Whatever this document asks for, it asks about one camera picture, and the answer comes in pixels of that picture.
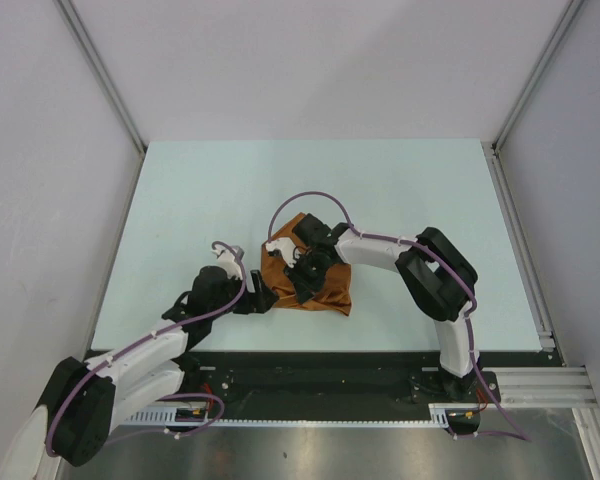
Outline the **orange cloth napkin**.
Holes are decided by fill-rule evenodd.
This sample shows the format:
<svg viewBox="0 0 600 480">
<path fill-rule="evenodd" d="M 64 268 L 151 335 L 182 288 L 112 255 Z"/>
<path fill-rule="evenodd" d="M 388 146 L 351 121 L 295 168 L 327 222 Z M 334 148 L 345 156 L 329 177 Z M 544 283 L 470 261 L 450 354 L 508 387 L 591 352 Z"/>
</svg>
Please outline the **orange cloth napkin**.
<svg viewBox="0 0 600 480">
<path fill-rule="evenodd" d="M 268 241 L 280 237 L 289 237 L 296 245 L 296 253 L 303 253 L 305 245 L 292 233 L 292 229 L 306 215 L 304 213 L 297 214 L 272 235 Z M 287 266 L 286 263 L 281 258 L 269 256 L 265 250 L 265 243 L 262 245 L 261 252 L 261 273 L 266 285 L 279 296 L 279 300 L 274 305 L 276 308 L 306 311 L 331 310 L 344 315 L 350 314 L 352 300 L 349 293 L 351 285 L 351 266 L 349 264 L 343 262 L 332 266 L 326 274 L 326 282 L 322 290 L 312 300 L 305 304 L 299 304 L 291 281 L 283 272 L 284 267 Z"/>
</svg>

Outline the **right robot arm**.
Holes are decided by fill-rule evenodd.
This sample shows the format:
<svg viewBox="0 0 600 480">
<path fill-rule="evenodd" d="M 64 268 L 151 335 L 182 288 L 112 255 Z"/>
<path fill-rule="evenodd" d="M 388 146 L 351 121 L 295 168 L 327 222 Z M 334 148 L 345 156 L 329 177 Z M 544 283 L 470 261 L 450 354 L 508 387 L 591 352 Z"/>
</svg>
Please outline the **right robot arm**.
<svg viewBox="0 0 600 480">
<path fill-rule="evenodd" d="M 400 275 L 416 306 L 436 322 L 443 393 L 464 401 L 477 389 L 472 372 L 479 354 L 467 328 L 476 310 L 474 267 L 438 229 L 409 237 L 361 232 L 346 223 L 328 227 L 308 214 L 293 236 L 266 243 L 269 255 L 285 262 L 284 274 L 304 304 L 325 289 L 327 273 L 337 265 L 365 265 Z"/>
</svg>

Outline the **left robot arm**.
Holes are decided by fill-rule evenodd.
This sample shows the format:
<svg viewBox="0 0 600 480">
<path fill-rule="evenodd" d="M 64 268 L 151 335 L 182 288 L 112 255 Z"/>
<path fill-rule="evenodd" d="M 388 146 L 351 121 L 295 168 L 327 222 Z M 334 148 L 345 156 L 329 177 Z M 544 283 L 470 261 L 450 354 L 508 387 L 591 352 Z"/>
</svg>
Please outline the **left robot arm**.
<svg viewBox="0 0 600 480">
<path fill-rule="evenodd" d="M 213 399 L 192 349 L 225 314 L 263 314 L 277 302 L 258 270 L 244 280 L 200 270 L 152 330 L 131 345 L 80 361 L 62 360 L 39 399 L 48 413 L 45 450 L 73 466 L 90 461 L 124 420 L 162 398 Z"/>
</svg>

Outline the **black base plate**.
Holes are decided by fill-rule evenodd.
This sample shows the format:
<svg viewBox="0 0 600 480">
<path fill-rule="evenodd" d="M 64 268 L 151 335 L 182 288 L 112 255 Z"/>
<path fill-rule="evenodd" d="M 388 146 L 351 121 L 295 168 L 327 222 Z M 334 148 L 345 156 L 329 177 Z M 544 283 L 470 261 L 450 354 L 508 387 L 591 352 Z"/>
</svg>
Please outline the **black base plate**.
<svg viewBox="0 0 600 480">
<path fill-rule="evenodd" d="M 434 352 L 191 352 L 212 411 L 225 422 L 363 424 L 444 422 L 476 430 L 480 411 L 500 399 L 496 375 L 444 372 Z"/>
</svg>

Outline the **aluminium frame rail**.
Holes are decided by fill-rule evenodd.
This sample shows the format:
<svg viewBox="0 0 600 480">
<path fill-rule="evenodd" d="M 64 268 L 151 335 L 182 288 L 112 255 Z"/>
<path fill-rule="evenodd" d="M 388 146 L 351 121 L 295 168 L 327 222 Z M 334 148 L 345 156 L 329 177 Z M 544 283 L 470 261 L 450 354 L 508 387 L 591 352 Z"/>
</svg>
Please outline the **aluminium frame rail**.
<svg viewBox="0 0 600 480">
<path fill-rule="evenodd" d="M 589 408 L 597 405 L 584 367 L 488 369 L 508 408 Z"/>
</svg>

